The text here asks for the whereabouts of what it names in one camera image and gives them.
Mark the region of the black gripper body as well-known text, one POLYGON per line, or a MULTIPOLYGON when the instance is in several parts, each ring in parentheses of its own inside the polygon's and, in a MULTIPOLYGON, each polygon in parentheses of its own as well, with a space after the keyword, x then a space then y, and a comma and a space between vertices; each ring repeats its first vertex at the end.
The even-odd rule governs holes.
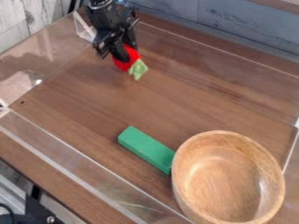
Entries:
POLYGON ((126 30, 134 29, 138 22, 136 10, 129 6, 121 6, 116 0, 88 0, 85 7, 88 20, 96 29, 93 48, 101 59, 110 53, 108 47, 114 41, 124 43, 126 30))

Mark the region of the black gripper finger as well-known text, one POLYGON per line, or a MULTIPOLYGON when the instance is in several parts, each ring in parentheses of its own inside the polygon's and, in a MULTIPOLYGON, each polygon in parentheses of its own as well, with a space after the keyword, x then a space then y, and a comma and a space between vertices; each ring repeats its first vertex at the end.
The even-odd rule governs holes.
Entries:
POLYGON ((129 61, 129 56, 126 53, 126 50, 124 48, 122 42, 121 41, 114 41, 109 47, 108 47, 110 54, 113 55, 113 57, 122 61, 122 62, 128 62, 129 61))
POLYGON ((128 44, 132 48, 137 49, 136 34, 133 28, 125 31, 124 43, 128 44))

